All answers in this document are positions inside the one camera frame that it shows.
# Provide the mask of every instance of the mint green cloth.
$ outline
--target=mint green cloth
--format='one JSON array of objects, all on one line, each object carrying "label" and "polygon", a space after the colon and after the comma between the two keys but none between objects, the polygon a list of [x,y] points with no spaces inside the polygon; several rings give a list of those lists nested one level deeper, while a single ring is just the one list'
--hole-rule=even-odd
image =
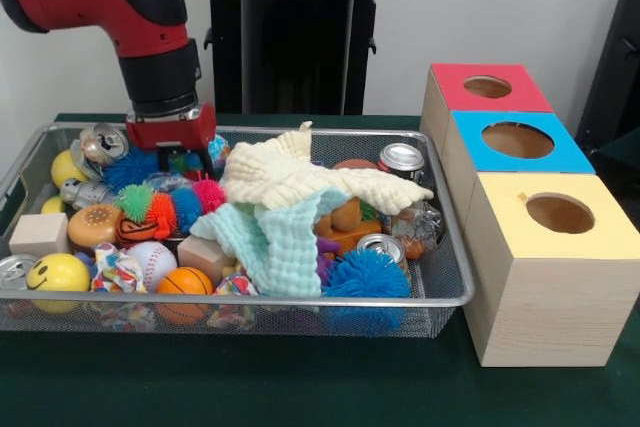
[{"label": "mint green cloth", "polygon": [[217,241],[225,254],[236,257],[263,295],[319,297],[313,227],[349,198],[330,188],[278,210],[224,204],[200,217],[191,234]]}]

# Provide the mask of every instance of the yellow smiley face ball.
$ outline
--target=yellow smiley face ball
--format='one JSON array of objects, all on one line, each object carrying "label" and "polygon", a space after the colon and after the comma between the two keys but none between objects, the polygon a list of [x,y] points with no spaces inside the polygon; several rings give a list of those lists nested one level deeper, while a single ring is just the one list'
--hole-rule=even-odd
[{"label": "yellow smiley face ball", "polygon": [[89,180],[73,163],[70,150],[61,152],[53,160],[53,164],[51,164],[51,179],[53,179],[53,183],[58,188],[62,187],[62,184],[67,179],[78,179],[81,182]]},{"label": "yellow smiley face ball", "polygon": [[[27,287],[31,290],[85,292],[89,284],[87,267],[71,254],[47,255],[27,274]],[[78,306],[78,302],[66,300],[34,300],[33,303],[49,314],[71,312]]]}]

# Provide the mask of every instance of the blue lid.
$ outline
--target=blue lid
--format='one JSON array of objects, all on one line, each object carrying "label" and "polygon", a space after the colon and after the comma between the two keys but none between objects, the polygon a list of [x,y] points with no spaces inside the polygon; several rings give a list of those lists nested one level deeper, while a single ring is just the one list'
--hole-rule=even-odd
[{"label": "blue lid", "polygon": [[595,173],[554,114],[452,112],[452,115],[480,172]]}]

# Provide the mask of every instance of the green spiky ball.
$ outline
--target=green spiky ball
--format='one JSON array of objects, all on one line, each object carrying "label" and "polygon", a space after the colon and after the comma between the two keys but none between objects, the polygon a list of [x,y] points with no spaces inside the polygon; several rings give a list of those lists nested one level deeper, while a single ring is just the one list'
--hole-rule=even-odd
[{"label": "green spiky ball", "polygon": [[140,224],[147,217],[152,197],[153,191],[148,186],[128,185],[118,193],[114,203],[128,218]]}]

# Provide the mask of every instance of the circular hole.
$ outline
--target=circular hole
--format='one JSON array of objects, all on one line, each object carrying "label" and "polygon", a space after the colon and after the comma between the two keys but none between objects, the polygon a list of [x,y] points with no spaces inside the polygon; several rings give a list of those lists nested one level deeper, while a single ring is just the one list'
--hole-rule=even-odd
[{"label": "circular hole", "polygon": [[562,194],[540,194],[527,201],[533,220],[554,232],[582,234],[595,224],[589,207]]},{"label": "circular hole", "polygon": [[517,122],[499,122],[482,131],[482,140],[493,150],[520,159],[546,157],[555,145],[540,129]]},{"label": "circular hole", "polygon": [[474,95],[487,99],[499,99],[511,93],[509,82],[490,75],[469,77],[464,81],[464,88]]}]

